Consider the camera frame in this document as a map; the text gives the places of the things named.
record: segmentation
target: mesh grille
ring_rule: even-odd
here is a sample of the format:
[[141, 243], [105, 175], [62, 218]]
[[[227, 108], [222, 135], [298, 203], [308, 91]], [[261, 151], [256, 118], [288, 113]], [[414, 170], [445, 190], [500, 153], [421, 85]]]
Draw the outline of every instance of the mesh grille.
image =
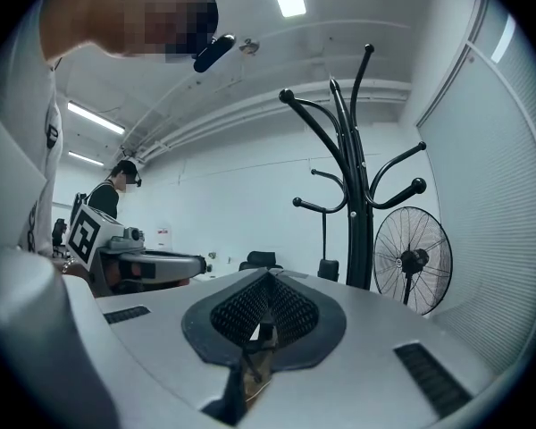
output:
[[127, 321], [128, 319], [138, 318], [142, 315], [148, 315], [151, 313], [147, 307], [133, 307], [125, 310], [113, 311], [112, 313], [105, 313], [105, 321], [108, 324], [120, 323]]
[[314, 302], [276, 280], [272, 313], [278, 331], [278, 345], [285, 347], [310, 333], [318, 324]]
[[455, 413], [471, 399], [423, 345], [404, 345], [395, 349], [395, 354], [441, 418]]
[[403, 302], [406, 277], [398, 259], [405, 251], [419, 249], [428, 254], [429, 262], [413, 275], [407, 305], [425, 315], [442, 301], [452, 274], [450, 245], [439, 223], [420, 208], [399, 208], [377, 233], [373, 262], [379, 292]]
[[233, 343], [244, 346], [268, 309], [268, 276], [250, 284], [214, 308], [211, 323]]
[[216, 306], [211, 323], [217, 332], [243, 347], [269, 308], [279, 348], [304, 337], [318, 324], [315, 303], [269, 274]]

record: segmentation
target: fan guard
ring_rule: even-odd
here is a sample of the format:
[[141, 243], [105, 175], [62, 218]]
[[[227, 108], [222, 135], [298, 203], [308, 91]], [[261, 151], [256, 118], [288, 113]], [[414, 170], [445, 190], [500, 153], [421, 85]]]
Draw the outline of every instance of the fan guard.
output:
[[373, 274], [380, 294], [426, 315], [445, 297], [452, 273], [447, 234], [429, 213], [406, 206], [385, 218], [373, 249]]

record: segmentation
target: ceiling pipe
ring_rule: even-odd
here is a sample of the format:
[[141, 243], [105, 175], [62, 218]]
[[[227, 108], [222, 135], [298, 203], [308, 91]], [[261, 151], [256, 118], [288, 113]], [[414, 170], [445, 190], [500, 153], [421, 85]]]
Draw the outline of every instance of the ceiling pipe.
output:
[[[358, 95], [359, 99], [362, 99], [364, 102], [380, 102], [380, 103], [399, 103], [404, 104], [406, 102], [406, 99], [401, 98], [393, 98], [393, 97], [362, 97], [361, 94]], [[312, 101], [316, 103], [327, 103], [330, 102], [329, 98], [320, 98], [320, 99], [313, 99]], [[155, 159], [156, 157], [170, 152], [173, 149], [177, 147], [181, 147], [183, 145], [187, 145], [189, 143], [192, 143], [193, 141], [197, 141], [199, 139], [203, 139], [206, 137], [210, 137], [214, 135], [215, 133], [230, 129], [232, 127], [235, 127], [237, 125], [243, 124], [244, 122], [253, 121], [256, 119], [261, 119], [269, 116], [273, 116], [275, 114], [281, 114], [285, 113], [289, 110], [289, 108], [285, 105], [282, 105], [281, 102], [274, 102], [274, 105], [271, 105], [270, 107], [267, 107], [266, 105], [261, 108], [261, 110], [258, 113], [255, 114], [248, 114], [248, 113], [242, 113], [238, 115], [232, 115], [224, 120], [220, 120], [219, 122], [213, 122], [204, 128], [199, 128], [192, 132], [189, 135], [185, 135], [183, 138], [180, 138], [178, 140], [175, 140], [170, 145], [164, 146], [162, 142], [159, 142], [155, 146], [155, 148], [151, 149], [150, 153], [147, 153], [145, 155], [145, 160], [148, 162], [152, 159]]]
[[[151, 114], [151, 112], [153, 112], [164, 100], [165, 98], [167, 98], [170, 94], [172, 94], [177, 88], [180, 88], [181, 86], [183, 86], [185, 84], [185, 82], [187, 82], [188, 80], [190, 80], [193, 76], [195, 75], [194, 72], [191, 72], [189, 75], [187, 75], [183, 80], [181, 80], [180, 82], [176, 83], [172, 88], [170, 88], [169, 90], [167, 90], [164, 95], [159, 98], [159, 100], [157, 100], [157, 102], [152, 105], [145, 114], [143, 114], [140, 119], [137, 120], [137, 122], [135, 122], [135, 124], [133, 125], [133, 127], [131, 127], [131, 129], [129, 130], [129, 132], [127, 132], [127, 135], [125, 135], [125, 137], [123, 138], [123, 141], [121, 142], [121, 145], [124, 145], [127, 140], [129, 139], [129, 137], [133, 134], [133, 132], [136, 130], [136, 128]], [[121, 149], [119, 148], [117, 151], [115, 151], [115, 154], [113, 154], [113, 157], [112, 157], [112, 160], [115, 160], [116, 157], [120, 154], [121, 152]]]
[[[300, 60], [300, 61], [293, 61], [293, 62], [284, 63], [284, 64], [278, 65], [278, 66], [276, 66], [274, 68], [271, 68], [270, 73], [274, 74], [274, 72], [276, 72], [276, 71], [289, 70], [289, 68], [292, 65], [294, 67], [298, 67], [298, 66], [303, 66], [303, 65], [323, 64], [323, 63], [327, 63], [329, 61], [333, 61], [333, 62], [346, 61], [346, 60], [349, 60], [349, 59], [354, 59], [359, 63], [360, 60], [361, 60], [361, 55], [360, 54], [356, 54], [356, 55], [335, 55], [335, 56], [329, 57], [329, 58], [317, 57], [317, 58], [311, 58], [311, 59], [304, 59], [304, 60]], [[386, 57], [375, 57], [374, 61], [377, 62], [378, 60], [387, 60], [387, 59], [388, 58], [386, 58]], [[261, 71], [256, 72], [256, 73], [249, 74], [249, 75], [247, 75], [247, 81], [252, 81], [252, 80], [256, 80], [256, 79], [262, 80], [262, 77], [265, 76], [265, 74], [266, 74], [266, 70], [261, 70]], [[242, 80], [243, 80], [243, 75], [238, 76], [237, 80], [233, 80], [231, 82], [223, 84], [220, 88], [215, 89], [212, 93], [210, 93], [208, 95], [208, 97], [213, 96], [214, 94], [217, 94], [218, 92], [221, 92], [221, 91], [223, 91], [223, 90], [225, 90], [227, 88], [230, 88], [230, 87], [242, 82]], [[145, 137], [143, 137], [139, 141], [138, 146], [139, 147], [143, 146], [152, 137], [154, 137], [157, 133], [159, 133], [159, 131], [161, 131], [163, 128], [168, 127], [175, 119], [177, 119], [177, 118], [168, 117], [168, 118], [162, 120], [154, 129], [152, 129]]]
[[[338, 81], [338, 83], [342, 87], [342, 89], [346, 91], [351, 90], [351, 88], [353, 87], [353, 80], [340, 80]], [[407, 82], [391, 81], [391, 80], [363, 80], [361, 84], [361, 88], [387, 89], [387, 90], [396, 90], [400, 92], [409, 92], [411, 90], [411, 84]], [[325, 92], [325, 96], [329, 97], [329, 82], [326, 80], [326, 81], [317, 81], [313, 83], [301, 84], [301, 85], [295, 86], [294, 91], [298, 93], [299, 95], [300, 94], [305, 95], [305, 94], [314, 93], [314, 92]], [[279, 94], [279, 90], [275, 90], [275, 91], [260, 94], [258, 96], [254, 96], [245, 100], [241, 100], [240, 102], [237, 102], [236, 104], [225, 106], [219, 111], [203, 116], [202, 118], [199, 118], [193, 121], [192, 123], [171, 132], [169, 135], [160, 139], [159, 142], [167, 143], [171, 139], [175, 139], [177, 137], [182, 136], [183, 134], [191, 132], [197, 129], [199, 126], [205, 125], [210, 121], [222, 119], [222, 117], [226, 116], [226, 114], [237, 113], [238, 111], [245, 110], [246, 108], [249, 108], [251, 106], [264, 106], [266, 102], [269, 103], [272, 100], [277, 100], [278, 94]], [[369, 97], [365, 97], [363, 91], [361, 91], [361, 93], [358, 95], [358, 98], [360, 97], [369, 98]], [[145, 159], [150, 153], [152, 153], [156, 148], [159, 147], [159, 142], [155, 142], [152, 146], [150, 146], [148, 149], [143, 151], [141, 155], [139, 155], [139, 157], [141, 157], [142, 159]]]

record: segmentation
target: fan stand pole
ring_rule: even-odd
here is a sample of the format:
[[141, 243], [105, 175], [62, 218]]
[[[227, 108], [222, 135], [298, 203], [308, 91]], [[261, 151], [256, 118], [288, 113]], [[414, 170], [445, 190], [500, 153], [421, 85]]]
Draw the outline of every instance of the fan stand pole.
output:
[[407, 305], [409, 301], [409, 293], [411, 292], [411, 283], [413, 282], [413, 274], [405, 273], [406, 285], [405, 285], [405, 295], [403, 296], [403, 303]]
[[326, 241], [326, 236], [328, 235], [327, 231], [326, 231], [326, 226], [325, 226], [325, 213], [322, 213], [322, 231], [323, 231], [323, 260], [325, 260], [325, 241]]

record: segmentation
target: cable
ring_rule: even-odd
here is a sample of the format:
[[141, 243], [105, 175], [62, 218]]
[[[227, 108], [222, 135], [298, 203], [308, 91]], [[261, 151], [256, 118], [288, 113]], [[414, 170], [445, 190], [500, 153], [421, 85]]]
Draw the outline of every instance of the cable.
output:
[[256, 397], [258, 394], [260, 394], [260, 393], [264, 390], [264, 388], [265, 388], [266, 386], [268, 386], [271, 382], [272, 382], [272, 380], [270, 380], [267, 384], [265, 384], [262, 388], [260, 388], [260, 389], [255, 393], [254, 396], [249, 397], [248, 399], [246, 399], [245, 402], [248, 402], [249, 400], [252, 400], [252, 399], [253, 399], [254, 397]]

